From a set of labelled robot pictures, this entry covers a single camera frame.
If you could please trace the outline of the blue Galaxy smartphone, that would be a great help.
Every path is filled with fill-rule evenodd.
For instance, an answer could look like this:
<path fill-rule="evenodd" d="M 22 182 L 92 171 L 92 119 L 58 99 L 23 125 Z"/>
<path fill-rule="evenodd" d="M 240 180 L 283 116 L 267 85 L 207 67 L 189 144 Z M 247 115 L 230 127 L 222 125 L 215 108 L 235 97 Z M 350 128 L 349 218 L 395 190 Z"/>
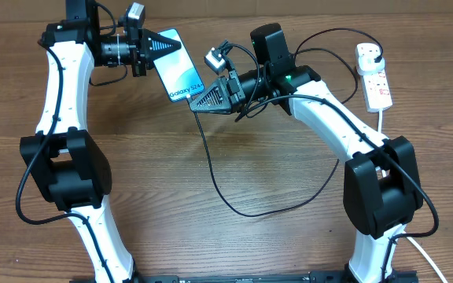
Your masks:
<path fill-rule="evenodd" d="M 166 38 L 181 43 L 179 50 L 154 61 L 157 73 L 171 102 L 181 101 L 188 95 L 191 97 L 204 91 L 201 79 L 184 43 L 175 28 L 159 32 Z"/>

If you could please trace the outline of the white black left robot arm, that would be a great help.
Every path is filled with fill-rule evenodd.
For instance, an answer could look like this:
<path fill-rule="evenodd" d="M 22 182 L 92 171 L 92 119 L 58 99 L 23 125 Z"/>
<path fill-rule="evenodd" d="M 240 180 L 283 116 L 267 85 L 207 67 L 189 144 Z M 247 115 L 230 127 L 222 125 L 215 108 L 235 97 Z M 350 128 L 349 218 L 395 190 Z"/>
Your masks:
<path fill-rule="evenodd" d="M 64 20 L 49 24 L 39 45 L 48 58 L 42 116 L 32 136 L 20 140 L 26 169 L 60 219 L 77 229 L 94 267 L 96 282 L 141 282 L 143 276 L 116 227 L 109 195 L 109 162 L 90 136 L 87 95 L 96 67 L 124 68 L 139 77 L 181 43 L 144 28 L 145 8 L 128 6 L 101 26 L 96 1 L 69 1 Z"/>

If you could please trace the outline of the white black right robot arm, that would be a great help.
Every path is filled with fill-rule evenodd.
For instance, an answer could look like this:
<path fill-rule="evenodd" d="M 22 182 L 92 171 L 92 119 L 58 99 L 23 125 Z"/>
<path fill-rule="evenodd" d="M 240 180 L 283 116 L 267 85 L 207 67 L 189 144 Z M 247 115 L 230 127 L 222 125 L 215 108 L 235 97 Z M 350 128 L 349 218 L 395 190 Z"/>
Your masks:
<path fill-rule="evenodd" d="M 190 99 L 194 114 L 245 117 L 274 104 L 310 127 L 344 165 L 343 205 L 355 227 L 355 247 L 342 270 L 314 270 L 305 275 L 273 275 L 273 282 L 416 282 L 414 271 L 392 267 L 396 244 L 405 227 L 428 199 L 420 186 L 412 144 L 388 138 L 351 113 L 330 92 L 320 75 L 297 65 L 279 24 L 251 33 L 255 68 L 239 74 L 229 58 L 232 42 L 205 56 L 217 74 L 202 94 Z"/>

